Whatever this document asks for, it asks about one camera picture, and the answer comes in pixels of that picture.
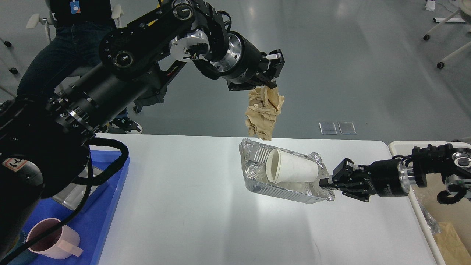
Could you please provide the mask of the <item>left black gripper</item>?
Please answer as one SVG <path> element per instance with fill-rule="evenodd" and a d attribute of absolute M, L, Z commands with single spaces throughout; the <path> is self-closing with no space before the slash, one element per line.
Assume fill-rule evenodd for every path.
<path fill-rule="evenodd" d="M 263 55 L 252 43 L 240 33 L 230 31 L 227 34 L 229 46 L 225 56 L 212 66 L 227 81 L 231 92 L 254 89 L 256 86 L 266 86 L 270 89 L 277 87 L 275 80 L 279 77 L 285 64 L 282 50 L 273 50 Z M 268 60 L 265 77 L 262 74 L 261 64 Z"/>

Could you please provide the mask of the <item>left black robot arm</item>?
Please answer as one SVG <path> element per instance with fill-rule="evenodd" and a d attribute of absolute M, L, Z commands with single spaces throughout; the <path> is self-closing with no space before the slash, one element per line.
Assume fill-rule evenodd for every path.
<path fill-rule="evenodd" d="M 104 37 L 101 63 L 45 103 L 18 96 L 1 105 L 1 264 L 63 227 L 83 208 L 92 186 L 123 168 L 128 148 L 96 132 L 128 104 L 163 103 L 166 88 L 187 62 L 230 91 L 276 88 L 281 50 L 259 51 L 232 31 L 225 11 L 202 0 L 167 0 Z M 38 202 L 70 183 L 86 186 L 69 217 L 15 248 Z"/>

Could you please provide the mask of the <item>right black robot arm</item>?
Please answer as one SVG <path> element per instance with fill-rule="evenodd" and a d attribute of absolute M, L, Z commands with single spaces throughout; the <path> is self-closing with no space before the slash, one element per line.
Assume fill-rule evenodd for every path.
<path fill-rule="evenodd" d="M 415 146 L 409 155 L 395 155 L 370 165 L 356 165 L 345 158 L 332 176 L 319 180 L 325 190 L 368 202 L 371 195 L 404 197 L 412 185 L 427 186 L 427 175 L 439 173 L 445 190 L 437 195 L 440 204 L 451 205 L 470 198 L 470 149 L 451 143 Z"/>

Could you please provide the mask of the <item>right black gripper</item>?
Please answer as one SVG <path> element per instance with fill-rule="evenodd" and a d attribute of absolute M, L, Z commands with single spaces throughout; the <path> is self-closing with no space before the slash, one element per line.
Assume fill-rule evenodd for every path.
<path fill-rule="evenodd" d="M 405 197 L 409 195 L 411 182 L 405 163 L 399 159 L 375 161 L 356 165 L 349 158 L 343 159 L 328 178 L 319 180 L 321 188 L 337 188 L 342 195 L 369 202 L 368 190 L 347 188 L 372 188 L 380 197 Z"/>

